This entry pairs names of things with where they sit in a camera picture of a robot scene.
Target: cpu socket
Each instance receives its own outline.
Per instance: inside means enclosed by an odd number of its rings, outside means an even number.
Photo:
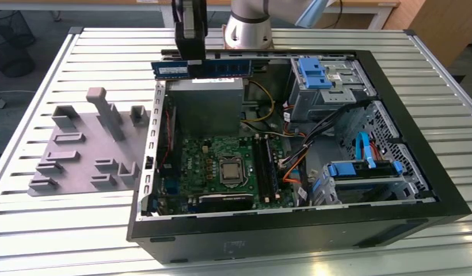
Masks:
[[[239,157],[219,159],[219,180],[227,188],[243,183],[243,163]]]

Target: open computer tower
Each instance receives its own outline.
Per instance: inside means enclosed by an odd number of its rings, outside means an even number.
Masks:
[[[152,66],[127,239],[159,262],[384,246],[470,213],[370,52],[207,57],[223,78]]]

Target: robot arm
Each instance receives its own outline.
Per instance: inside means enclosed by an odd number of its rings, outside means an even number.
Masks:
[[[233,0],[229,23],[225,29],[225,43],[233,49],[266,49],[273,44],[270,16],[297,26],[311,27],[326,6],[335,0]],[[174,71],[163,69],[167,75],[187,75],[207,78],[206,74],[206,0],[172,0],[175,19],[175,42],[180,59],[186,61]],[[159,62],[152,69],[159,70]]]
[[[270,16],[295,26],[311,28],[325,7],[335,0],[237,0],[230,5],[225,43],[233,49],[266,49],[271,46]]]

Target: ram slot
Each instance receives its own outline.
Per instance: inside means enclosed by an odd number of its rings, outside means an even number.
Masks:
[[[258,196],[259,201],[269,203],[275,199],[273,178],[277,176],[271,174],[269,170],[269,162],[271,162],[271,154],[269,155],[266,147],[266,139],[255,137],[253,139],[253,155],[254,155],[254,167],[258,181]]]
[[[275,163],[274,163],[274,158],[273,158],[273,151],[270,149],[270,141],[267,138],[265,138],[265,151],[266,151],[266,163],[265,163],[265,168],[266,168],[266,174],[269,176],[269,181],[270,181],[270,187],[271,187],[271,193],[273,193],[273,199],[278,199],[278,190],[279,190],[279,184],[277,182],[277,172],[275,172]]]

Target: yellow wire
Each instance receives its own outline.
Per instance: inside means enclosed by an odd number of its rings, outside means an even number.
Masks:
[[[259,121],[263,121],[266,118],[269,118],[273,115],[273,112],[274,112],[274,109],[275,109],[275,104],[274,104],[273,96],[270,95],[270,92],[267,91],[267,89],[265,89],[265,87],[258,82],[255,82],[254,80],[250,80],[249,82],[253,82],[259,87],[259,89],[263,90],[263,92],[266,93],[266,95],[270,98],[271,107],[270,107],[269,114],[265,115],[262,118],[242,120],[242,122],[259,122]]]

